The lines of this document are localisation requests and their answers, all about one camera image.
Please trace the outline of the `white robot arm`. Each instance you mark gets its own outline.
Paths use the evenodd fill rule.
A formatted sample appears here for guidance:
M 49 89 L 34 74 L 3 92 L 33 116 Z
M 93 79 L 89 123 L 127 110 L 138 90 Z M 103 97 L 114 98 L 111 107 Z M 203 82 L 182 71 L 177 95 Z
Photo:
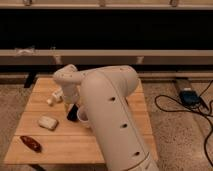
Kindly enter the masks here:
M 66 103 L 83 102 L 109 171 L 159 171 L 126 102 L 139 82 L 132 67 L 79 71 L 69 64 L 57 70 L 53 79 L 61 87 Z

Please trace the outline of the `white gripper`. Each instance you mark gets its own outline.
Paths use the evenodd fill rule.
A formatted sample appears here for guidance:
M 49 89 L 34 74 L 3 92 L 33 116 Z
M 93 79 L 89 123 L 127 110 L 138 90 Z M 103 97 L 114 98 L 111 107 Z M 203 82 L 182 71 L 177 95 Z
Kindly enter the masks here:
M 75 104 L 80 96 L 76 85 L 67 85 L 62 87 L 63 98 L 66 103 Z

